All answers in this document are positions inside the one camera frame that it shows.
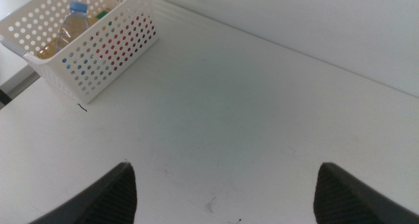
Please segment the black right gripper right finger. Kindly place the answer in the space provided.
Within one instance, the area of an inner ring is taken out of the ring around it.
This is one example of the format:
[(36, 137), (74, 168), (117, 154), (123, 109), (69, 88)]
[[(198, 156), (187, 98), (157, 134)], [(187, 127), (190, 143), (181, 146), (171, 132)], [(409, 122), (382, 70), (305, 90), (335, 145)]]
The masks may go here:
[(418, 224), (418, 214), (332, 162), (319, 168), (313, 209), (317, 223)]

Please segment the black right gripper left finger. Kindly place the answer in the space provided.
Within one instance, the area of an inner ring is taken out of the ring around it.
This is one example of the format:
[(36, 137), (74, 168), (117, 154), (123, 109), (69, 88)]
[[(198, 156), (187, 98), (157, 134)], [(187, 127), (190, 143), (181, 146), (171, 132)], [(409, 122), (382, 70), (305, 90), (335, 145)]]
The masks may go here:
[(137, 189), (134, 168), (121, 162), (85, 190), (33, 224), (134, 222)]

